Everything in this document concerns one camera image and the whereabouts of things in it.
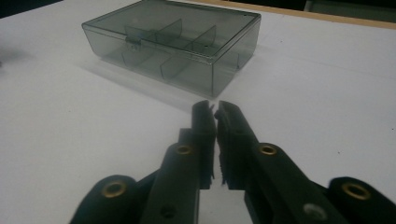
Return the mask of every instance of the metal grommet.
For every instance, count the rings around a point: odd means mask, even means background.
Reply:
[[[327,220],[326,211],[317,204],[306,203],[303,206],[303,210],[309,218],[315,221],[325,221]]]
[[[267,155],[267,156],[273,156],[277,153],[276,148],[270,147],[270,146],[260,146],[259,151],[260,151],[260,153]]]
[[[123,194],[126,190],[126,184],[121,180],[115,180],[107,183],[102,188],[102,195],[107,198],[115,198]]]
[[[176,148],[176,153],[180,155],[188,155],[192,153],[192,147],[190,146],[180,146]]]
[[[347,182],[342,185],[343,191],[352,198],[359,200],[368,200],[371,198],[371,193],[365,187],[359,184]]]

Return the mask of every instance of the transparent plastic box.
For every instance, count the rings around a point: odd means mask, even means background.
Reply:
[[[253,55],[260,21],[258,13],[143,0],[82,28],[104,60],[213,98]]]

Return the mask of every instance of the plastic storage box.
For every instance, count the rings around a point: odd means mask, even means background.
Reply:
[[[257,13],[143,0],[82,28],[104,60],[216,97],[253,55],[260,21]]]

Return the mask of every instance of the gray translucent box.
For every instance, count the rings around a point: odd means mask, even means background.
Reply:
[[[143,0],[82,28],[104,60],[216,97],[253,55],[260,21],[258,13]]]

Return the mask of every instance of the white surface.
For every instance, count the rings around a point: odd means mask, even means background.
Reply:
[[[97,181],[148,175],[190,127],[201,97],[92,53],[80,25],[131,3],[66,0],[0,20],[0,223],[68,223]],[[396,202],[395,40],[395,30],[262,13],[254,57],[218,100],[239,105],[312,180],[353,176]],[[200,223],[249,223],[242,195],[216,167]]]

